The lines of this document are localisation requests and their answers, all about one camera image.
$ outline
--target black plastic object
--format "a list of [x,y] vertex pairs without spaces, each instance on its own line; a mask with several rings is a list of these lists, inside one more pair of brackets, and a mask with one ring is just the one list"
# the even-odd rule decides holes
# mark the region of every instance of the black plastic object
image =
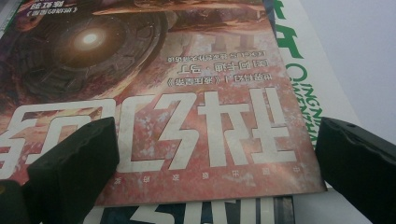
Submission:
[[316,147],[323,178],[373,223],[396,223],[396,146],[323,118]]
[[0,223],[30,223],[21,186],[13,180],[0,182]]
[[93,208],[119,162],[113,118],[82,126],[27,168],[29,181],[21,189],[17,184],[5,200],[0,195],[0,217],[5,213],[3,204],[15,201],[17,205],[7,209],[23,210],[26,207],[30,222],[5,219],[0,223],[81,222]]

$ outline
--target white background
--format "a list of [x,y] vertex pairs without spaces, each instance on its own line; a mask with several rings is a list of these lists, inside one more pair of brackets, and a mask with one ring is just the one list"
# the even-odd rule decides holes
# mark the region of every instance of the white background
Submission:
[[[361,127],[396,144],[396,1],[301,2]],[[335,191],[294,196],[294,209],[296,224],[370,223]]]

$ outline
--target magazine cover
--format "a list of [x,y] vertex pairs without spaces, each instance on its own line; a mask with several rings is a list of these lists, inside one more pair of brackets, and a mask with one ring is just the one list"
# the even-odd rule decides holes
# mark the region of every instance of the magazine cover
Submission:
[[115,117],[98,205],[325,190],[262,1],[28,1],[0,50],[0,178]]
[[292,197],[198,203],[96,207],[83,224],[294,224]]

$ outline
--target cover illustration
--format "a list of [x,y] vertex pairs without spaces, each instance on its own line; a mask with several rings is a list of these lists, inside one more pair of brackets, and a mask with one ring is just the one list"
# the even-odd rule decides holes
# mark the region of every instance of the cover illustration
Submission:
[[256,0],[27,1],[0,40],[0,178],[115,117],[98,205],[324,190]]

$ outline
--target glowing light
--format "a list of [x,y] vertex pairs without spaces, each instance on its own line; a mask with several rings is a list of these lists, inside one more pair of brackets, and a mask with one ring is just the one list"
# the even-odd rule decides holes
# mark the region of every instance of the glowing light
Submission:
[[84,38],[82,39],[82,42],[84,42],[84,44],[92,44],[93,42],[95,42],[98,39],[98,36],[95,34],[89,34],[84,36]]
[[77,50],[98,49],[106,41],[106,32],[100,28],[84,30],[74,37],[74,47]]

